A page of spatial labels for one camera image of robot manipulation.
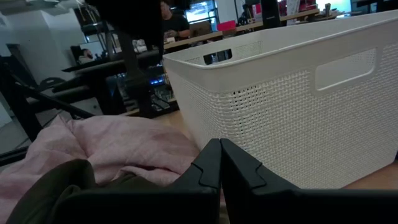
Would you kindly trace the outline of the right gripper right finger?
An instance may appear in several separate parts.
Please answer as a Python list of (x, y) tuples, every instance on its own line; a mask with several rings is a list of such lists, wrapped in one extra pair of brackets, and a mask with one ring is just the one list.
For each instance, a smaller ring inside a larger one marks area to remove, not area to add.
[(397, 191), (301, 189), (221, 139), (231, 223), (397, 223)]

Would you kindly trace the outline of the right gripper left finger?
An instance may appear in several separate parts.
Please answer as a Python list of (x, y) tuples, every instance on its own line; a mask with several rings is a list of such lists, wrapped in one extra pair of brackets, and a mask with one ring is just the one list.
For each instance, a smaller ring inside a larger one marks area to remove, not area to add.
[(218, 223), (221, 156), (211, 139), (189, 168), (166, 187), (90, 189), (63, 199), (54, 223)]

